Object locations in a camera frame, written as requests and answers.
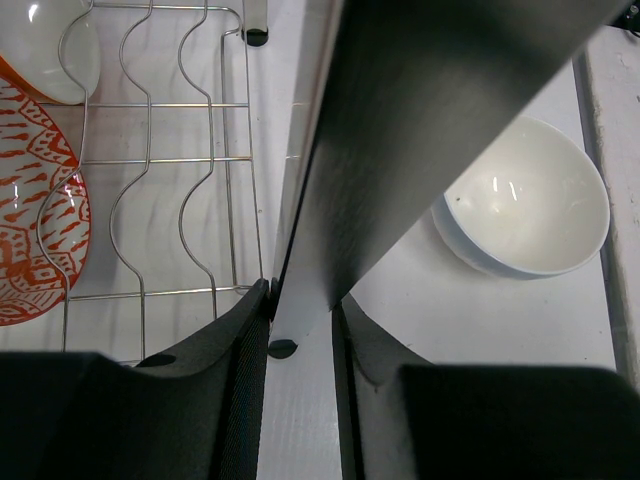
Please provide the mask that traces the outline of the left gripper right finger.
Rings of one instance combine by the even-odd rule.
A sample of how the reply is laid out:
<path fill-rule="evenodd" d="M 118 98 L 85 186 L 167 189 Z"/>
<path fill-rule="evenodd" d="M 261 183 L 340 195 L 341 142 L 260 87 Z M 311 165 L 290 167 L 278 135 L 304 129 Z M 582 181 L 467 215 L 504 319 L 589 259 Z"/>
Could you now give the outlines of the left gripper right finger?
<path fill-rule="evenodd" d="M 431 363 L 332 312 L 346 479 L 635 479 L 639 396 L 598 368 Z"/>

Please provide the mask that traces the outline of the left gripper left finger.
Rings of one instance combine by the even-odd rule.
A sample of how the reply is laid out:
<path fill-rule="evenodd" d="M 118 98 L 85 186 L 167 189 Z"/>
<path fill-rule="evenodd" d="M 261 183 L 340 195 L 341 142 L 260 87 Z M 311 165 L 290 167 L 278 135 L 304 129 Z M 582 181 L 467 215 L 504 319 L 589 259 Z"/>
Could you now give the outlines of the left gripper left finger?
<path fill-rule="evenodd" d="M 1 357 L 5 479 L 252 479 L 269 284 L 128 367 L 95 352 Z"/>

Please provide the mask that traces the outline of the red patterned bowl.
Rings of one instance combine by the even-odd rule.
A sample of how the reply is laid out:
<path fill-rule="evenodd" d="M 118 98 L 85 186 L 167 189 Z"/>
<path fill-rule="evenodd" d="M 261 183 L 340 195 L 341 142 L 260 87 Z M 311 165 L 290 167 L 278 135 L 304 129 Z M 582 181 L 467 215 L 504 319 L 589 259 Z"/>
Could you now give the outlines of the red patterned bowl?
<path fill-rule="evenodd" d="M 89 196 L 49 115 L 1 81 L 1 323 L 30 321 L 64 300 L 86 262 Z"/>

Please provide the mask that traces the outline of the steel two-tier dish rack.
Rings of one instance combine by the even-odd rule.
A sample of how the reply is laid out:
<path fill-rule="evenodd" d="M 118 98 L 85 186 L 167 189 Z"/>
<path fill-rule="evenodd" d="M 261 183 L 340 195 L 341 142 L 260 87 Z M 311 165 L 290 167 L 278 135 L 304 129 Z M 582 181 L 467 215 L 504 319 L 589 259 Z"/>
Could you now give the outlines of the steel two-tier dish rack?
<path fill-rule="evenodd" d="M 100 83 L 53 107 L 90 197 L 86 266 L 46 348 L 133 363 L 284 284 L 296 355 L 346 292 L 429 324 L 478 301 L 400 238 L 575 47 L 551 2 L 301 1 L 299 35 L 249 47 L 242 1 L 92 1 Z"/>

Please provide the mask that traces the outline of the white bowl pink rim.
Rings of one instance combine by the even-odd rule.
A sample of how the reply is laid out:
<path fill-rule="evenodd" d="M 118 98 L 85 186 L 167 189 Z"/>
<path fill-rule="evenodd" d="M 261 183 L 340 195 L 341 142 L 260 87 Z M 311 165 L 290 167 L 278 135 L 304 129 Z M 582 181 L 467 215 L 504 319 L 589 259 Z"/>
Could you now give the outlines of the white bowl pink rim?
<path fill-rule="evenodd" d="M 91 1 L 1 3 L 1 77 L 38 101 L 76 105 L 101 72 Z"/>

